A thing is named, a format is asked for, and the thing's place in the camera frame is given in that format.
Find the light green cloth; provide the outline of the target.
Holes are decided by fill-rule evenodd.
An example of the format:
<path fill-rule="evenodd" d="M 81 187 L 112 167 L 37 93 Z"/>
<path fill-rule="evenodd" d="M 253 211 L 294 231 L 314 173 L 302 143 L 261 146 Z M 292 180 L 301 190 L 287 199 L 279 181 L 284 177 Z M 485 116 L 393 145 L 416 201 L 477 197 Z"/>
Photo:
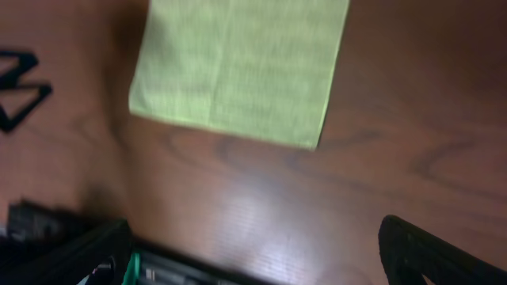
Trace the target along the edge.
<path fill-rule="evenodd" d="M 154 0 L 132 114 L 313 150 L 347 0 Z"/>

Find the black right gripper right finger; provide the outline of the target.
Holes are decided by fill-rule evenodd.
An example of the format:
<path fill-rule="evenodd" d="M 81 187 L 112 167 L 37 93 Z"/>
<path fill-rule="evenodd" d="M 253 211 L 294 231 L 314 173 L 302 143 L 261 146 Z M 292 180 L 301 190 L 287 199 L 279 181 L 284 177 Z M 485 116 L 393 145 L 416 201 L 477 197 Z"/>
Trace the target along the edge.
<path fill-rule="evenodd" d="M 383 218 L 378 239 L 390 285 L 506 283 L 506 271 L 395 215 Z"/>

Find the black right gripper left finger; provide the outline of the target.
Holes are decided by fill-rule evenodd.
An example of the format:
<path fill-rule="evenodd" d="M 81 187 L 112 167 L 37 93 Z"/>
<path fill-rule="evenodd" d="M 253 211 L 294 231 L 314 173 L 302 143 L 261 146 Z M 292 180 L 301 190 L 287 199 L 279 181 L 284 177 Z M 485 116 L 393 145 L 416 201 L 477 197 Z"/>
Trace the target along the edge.
<path fill-rule="evenodd" d="M 124 219 L 82 234 L 1 242 L 1 284 L 122 284 L 133 235 Z"/>

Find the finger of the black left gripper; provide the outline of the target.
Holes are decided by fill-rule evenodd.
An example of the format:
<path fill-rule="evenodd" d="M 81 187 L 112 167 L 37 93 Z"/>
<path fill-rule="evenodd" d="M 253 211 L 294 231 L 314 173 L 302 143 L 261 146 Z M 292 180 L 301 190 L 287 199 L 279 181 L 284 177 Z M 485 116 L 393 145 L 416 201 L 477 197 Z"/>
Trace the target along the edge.
<path fill-rule="evenodd" d="M 15 94 L 21 91 L 34 91 L 35 97 L 18 107 L 14 113 L 9 114 L 3 105 L 1 105 L 1 132 L 10 133 L 14 131 L 21 123 L 47 99 L 52 93 L 52 86 L 50 84 L 36 84 L 29 83 L 27 85 L 2 85 L 1 93 L 11 92 Z"/>
<path fill-rule="evenodd" d="M 17 65 L 1 76 L 2 89 L 14 88 L 19 78 L 39 63 L 39 60 L 33 53 L 25 51 L 1 51 L 1 57 L 17 59 Z"/>

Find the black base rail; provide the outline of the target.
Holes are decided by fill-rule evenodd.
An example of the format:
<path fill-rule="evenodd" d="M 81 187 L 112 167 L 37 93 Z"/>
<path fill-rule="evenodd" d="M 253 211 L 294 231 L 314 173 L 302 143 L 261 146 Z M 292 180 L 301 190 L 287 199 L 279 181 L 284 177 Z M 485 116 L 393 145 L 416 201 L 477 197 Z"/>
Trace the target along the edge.
<path fill-rule="evenodd" d="M 1 228 L 3 284 L 263 284 L 136 237 L 100 220 L 21 201 Z"/>

